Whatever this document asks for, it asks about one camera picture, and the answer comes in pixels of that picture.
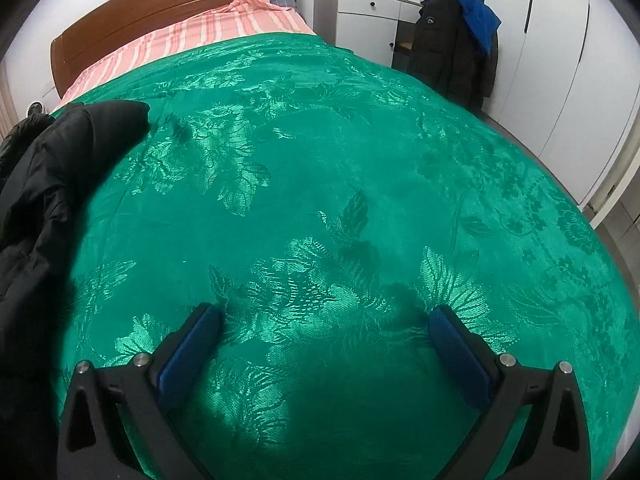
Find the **brown wooden headboard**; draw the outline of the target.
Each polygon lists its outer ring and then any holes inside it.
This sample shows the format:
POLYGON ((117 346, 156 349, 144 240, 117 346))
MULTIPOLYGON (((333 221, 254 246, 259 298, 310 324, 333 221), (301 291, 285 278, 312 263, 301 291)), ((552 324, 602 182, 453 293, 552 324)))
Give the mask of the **brown wooden headboard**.
POLYGON ((108 0, 51 42, 51 70, 59 96, 87 67, 152 30, 176 24, 232 0, 108 0))

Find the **black coat on chair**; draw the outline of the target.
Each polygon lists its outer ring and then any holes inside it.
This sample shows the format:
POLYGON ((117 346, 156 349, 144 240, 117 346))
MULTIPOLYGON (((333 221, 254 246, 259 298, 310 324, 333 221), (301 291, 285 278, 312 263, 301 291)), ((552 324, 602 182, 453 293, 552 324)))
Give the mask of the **black coat on chair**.
POLYGON ((490 98, 498 65, 498 32, 487 56, 465 23, 458 0, 423 0, 407 73, 478 115, 490 98))

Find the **small white round device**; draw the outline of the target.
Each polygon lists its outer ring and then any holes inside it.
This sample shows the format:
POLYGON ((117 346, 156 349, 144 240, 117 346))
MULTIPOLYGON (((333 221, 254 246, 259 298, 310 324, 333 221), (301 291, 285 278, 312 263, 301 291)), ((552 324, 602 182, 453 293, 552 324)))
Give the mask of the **small white round device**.
POLYGON ((34 101, 29 104, 26 112, 26 116, 32 116, 35 114, 46 114, 46 108, 40 101, 34 101))

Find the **green floral bedspread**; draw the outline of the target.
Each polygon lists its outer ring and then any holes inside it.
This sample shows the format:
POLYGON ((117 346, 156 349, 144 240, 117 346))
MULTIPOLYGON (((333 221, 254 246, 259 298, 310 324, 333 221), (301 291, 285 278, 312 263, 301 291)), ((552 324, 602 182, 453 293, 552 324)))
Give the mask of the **green floral bedspread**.
POLYGON ((202 302, 224 334, 174 424, 218 479, 431 479, 477 419, 427 313, 573 364, 594 478, 639 387, 639 320, 591 226, 516 145, 396 70, 275 32, 82 97, 149 105, 89 200, 53 379, 152 351, 202 302))

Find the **pink striped bed sheet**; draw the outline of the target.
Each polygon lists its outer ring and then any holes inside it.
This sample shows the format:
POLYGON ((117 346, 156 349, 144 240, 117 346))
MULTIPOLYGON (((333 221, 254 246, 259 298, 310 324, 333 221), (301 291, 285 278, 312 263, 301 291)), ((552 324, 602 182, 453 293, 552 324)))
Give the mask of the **pink striped bed sheet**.
POLYGON ((312 29, 290 6, 277 6, 270 0, 233 0, 226 6, 152 30, 122 47, 108 50, 106 55, 74 77, 56 107, 62 108, 100 84, 160 58, 224 40, 270 32, 310 35, 312 29))

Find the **white wardrobe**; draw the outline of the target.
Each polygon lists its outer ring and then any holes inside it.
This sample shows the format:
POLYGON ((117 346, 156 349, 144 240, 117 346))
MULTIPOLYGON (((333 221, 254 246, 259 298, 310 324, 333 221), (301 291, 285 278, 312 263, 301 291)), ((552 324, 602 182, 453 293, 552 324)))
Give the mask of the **white wardrobe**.
POLYGON ((587 206, 638 113, 634 34, 610 0, 484 3, 501 21, 485 113, 587 206))

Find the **white bedside cabinet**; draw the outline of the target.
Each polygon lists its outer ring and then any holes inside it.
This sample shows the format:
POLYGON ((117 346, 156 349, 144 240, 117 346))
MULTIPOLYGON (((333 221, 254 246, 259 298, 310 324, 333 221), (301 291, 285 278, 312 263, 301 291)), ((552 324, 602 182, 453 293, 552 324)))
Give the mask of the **white bedside cabinet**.
POLYGON ((414 24, 420 9, 410 0, 314 0, 314 32, 331 46, 390 67, 400 25, 414 24))

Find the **black puffer jacket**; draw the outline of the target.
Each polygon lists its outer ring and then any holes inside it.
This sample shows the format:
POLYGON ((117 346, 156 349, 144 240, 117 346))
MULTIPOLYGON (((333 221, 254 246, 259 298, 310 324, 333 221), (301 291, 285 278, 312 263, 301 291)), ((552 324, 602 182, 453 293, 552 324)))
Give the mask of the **black puffer jacket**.
POLYGON ((149 105, 35 113, 1 144, 1 475, 55 476, 52 387, 63 295, 82 207, 149 130, 149 105))

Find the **blue garment on coat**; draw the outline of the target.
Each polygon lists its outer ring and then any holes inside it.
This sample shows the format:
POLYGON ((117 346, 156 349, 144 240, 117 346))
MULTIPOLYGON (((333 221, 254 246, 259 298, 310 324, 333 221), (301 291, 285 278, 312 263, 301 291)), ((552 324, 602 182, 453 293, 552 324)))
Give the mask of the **blue garment on coat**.
POLYGON ((491 55, 492 40, 501 25, 500 18, 483 1, 458 0, 465 23, 469 26, 487 56, 491 55))

